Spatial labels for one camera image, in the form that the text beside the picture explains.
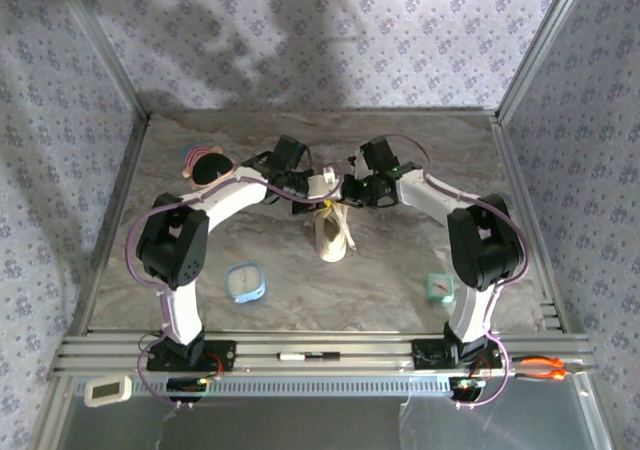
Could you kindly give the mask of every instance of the stuffed doll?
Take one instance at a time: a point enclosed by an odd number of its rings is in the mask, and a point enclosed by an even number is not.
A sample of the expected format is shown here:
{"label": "stuffed doll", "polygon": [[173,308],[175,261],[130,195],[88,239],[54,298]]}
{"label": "stuffed doll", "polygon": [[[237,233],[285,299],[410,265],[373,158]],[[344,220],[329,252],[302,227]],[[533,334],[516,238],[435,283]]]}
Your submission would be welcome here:
{"label": "stuffed doll", "polygon": [[222,148],[217,145],[189,145],[183,149],[183,155],[185,168],[182,176],[191,179],[194,190],[213,185],[233,171],[233,161],[224,156]]}

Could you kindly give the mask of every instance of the marker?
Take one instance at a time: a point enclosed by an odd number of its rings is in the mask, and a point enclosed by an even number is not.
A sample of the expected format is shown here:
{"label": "marker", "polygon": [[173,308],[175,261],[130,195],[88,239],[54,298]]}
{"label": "marker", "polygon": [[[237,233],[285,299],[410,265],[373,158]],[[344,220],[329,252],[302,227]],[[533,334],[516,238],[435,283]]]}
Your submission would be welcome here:
{"label": "marker", "polygon": [[278,353],[278,360],[300,362],[303,360],[340,360],[340,352]]}

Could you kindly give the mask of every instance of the gray tabletop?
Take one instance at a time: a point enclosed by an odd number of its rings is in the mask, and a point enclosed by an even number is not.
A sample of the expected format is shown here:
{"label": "gray tabletop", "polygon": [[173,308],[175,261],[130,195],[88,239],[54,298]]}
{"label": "gray tabletop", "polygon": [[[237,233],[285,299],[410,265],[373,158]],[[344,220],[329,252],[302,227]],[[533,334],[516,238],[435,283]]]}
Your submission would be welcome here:
{"label": "gray tabletop", "polygon": [[[137,285],[124,264],[124,240],[131,224],[155,198],[190,192],[181,176],[182,149],[194,142],[220,145],[242,161],[272,149],[288,134],[310,146],[316,169],[345,162],[377,135],[405,133],[422,142],[432,173],[477,194],[498,192],[509,200],[486,117],[418,113],[266,114],[193,112],[169,120],[154,115],[132,180],[123,218],[100,283],[91,327],[160,326],[153,290]],[[420,161],[410,146],[393,142],[401,161]],[[446,230],[414,209],[351,210],[349,225],[357,251],[339,263],[315,253],[309,216],[292,216],[290,204],[256,205],[223,222],[209,237],[205,268],[198,278],[201,317],[207,329],[398,330],[440,332],[454,304],[429,303],[430,273],[455,275]],[[245,261],[264,269],[266,295],[239,305],[225,288],[226,269]],[[504,290],[493,324],[498,331],[544,329],[535,274]]]}

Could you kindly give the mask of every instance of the orange-handled pliers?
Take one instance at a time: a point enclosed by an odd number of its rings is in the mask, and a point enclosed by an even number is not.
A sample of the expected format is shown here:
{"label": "orange-handled pliers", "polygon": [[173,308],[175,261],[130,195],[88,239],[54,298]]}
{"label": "orange-handled pliers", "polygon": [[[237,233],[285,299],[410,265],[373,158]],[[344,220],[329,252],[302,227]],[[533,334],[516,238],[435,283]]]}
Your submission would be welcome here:
{"label": "orange-handled pliers", "polygon": [[551,367],[551,370],[546,373],[516,373],[516,377],[532,378],[535,380],[564,380],[568,374],[586,372],[591,368],[591,366],[582,365],[581,363],[564,363],[559,358],[547,358],[538,356],[516,357],[512,361],[514,363],[532,367]]}

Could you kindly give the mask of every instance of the patterned wallpaper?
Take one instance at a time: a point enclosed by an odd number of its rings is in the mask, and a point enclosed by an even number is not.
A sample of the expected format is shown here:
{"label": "patterned wallpaper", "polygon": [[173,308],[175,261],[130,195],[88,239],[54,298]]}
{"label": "patterned wallpaper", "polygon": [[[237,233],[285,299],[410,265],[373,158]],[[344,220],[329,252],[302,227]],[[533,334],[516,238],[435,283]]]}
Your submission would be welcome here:
{"label": "patterned wallpaper", "polygon": [[497,108],[551,0],[90,0],[148,109]]}
{"label": "patterned wallpaper", "polygon": [[569,312],[640,448],[640,0],[578,0],[508,128]]}
{"label": "patterned wallpaper", "polygon": [[25,448],[92,276],[129,110],[62,0],[0,0],[0,448]]}

